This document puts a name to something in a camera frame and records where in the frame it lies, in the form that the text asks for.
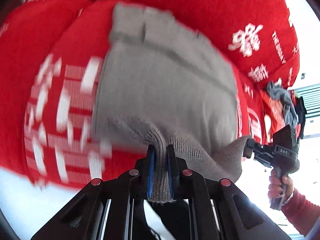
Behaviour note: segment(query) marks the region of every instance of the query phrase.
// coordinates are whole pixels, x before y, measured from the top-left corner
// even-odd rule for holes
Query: person's arm
[[[269,177],[271,184],[269,185],[268,197],[282,197],[283,192],[281,181],[275,177],[275,171],[272,170]],[[290,200],[282,206],[281,211],[287,217],[288,221],[299,231],[301,235],[306,236],[320,216],[320,206],[312,204],[306,200],[304,195],[301,195],[293,186],[293,181],[290,177],[283,177],[282,181],[287,184],[285,201]]]

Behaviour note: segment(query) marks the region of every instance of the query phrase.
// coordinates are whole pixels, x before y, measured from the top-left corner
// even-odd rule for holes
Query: folded gray cloth
[[[247,137],[234,141],[235,79],[210,42],[169,13],[122,4],[115,6],[109,38],[93,133],[113,144],[155,146],[150,201],[171,201],[168,144],[205,178],[237,181]]]
[[[285,124],[289,124],[292,128],[296,129],[299,119],[288,90],[282,88],[281,86],[275,86],[271,81],[267,85],[267,92],[272,99],[281,101],[283,106],[282,114]]]

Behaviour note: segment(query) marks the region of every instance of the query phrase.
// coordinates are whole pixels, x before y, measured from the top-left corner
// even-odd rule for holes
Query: human hand
[[[269,199],[283,197],[283,189],[281,188],[281,181],[278,178],[276,178],[275,170],[271,171],[271,176],[269,177],[269,181],[271,182],[271,184],[269,185],[269,192],[268,192]],[[290,177],[283,176],[282,183],[287,185],[287,190],[285,192],[285,197],[284,197],[284,201],[286,201],[294,191],[293,180]]]

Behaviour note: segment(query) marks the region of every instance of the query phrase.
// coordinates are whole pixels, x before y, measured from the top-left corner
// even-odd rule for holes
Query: red bedding
[[[238,136],[251,134],[265,143],[259,89],[279,77],[283,86],[292,85],[299,71],[299,51],[292,52],[298,47],[297,38],[284,0],[127,1],[170,10],[179,21],[211,40],[233,64],[239,98]],[[1,166],[29,176],[31,181],[44,179],[82,187],[99,173],[103,179],[116,178],[142,157],[115,149],[111,152],[107,142],[92,142],[90,134],[86,135],[89,147],[80,152],[68,148],[68,130],[73,130],[73,140],[80,141],[84,120],[90,123],[95,84],[91,95],[85,99],[79,96],[70,108],[70,116],[82,119],[74,119],[72,127],[63,127],[59,134],[50,130],[57,126],[52,115],[57,113],[63,82],[81,80],[85,71],[81,69],[90,62],[98,62],[97,69],[101,68],[99,62],[109,48],[107,37],[115,2],[36,0],[26,2],[8,16],[6,30],[0,35],[0,99],[4,106],[0,109]],[[235,36],[239,42],[233,42]],[[51,89],[50,94],[41,92],[43,86]],[[47,105],[39,116],[36,108],[41,102]],[[32,145],[35,134],[43,139],[36,148]],[[52,146],[57,136],[65,139],[64,149]]]

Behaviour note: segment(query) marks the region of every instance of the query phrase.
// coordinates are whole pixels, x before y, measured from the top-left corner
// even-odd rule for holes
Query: red sleeve
[[[320,216],[320,206],[312,204],[301,195],[297,189],[294,190],[292,199],[282,207],[281,211],[290,223],[306,236]]]

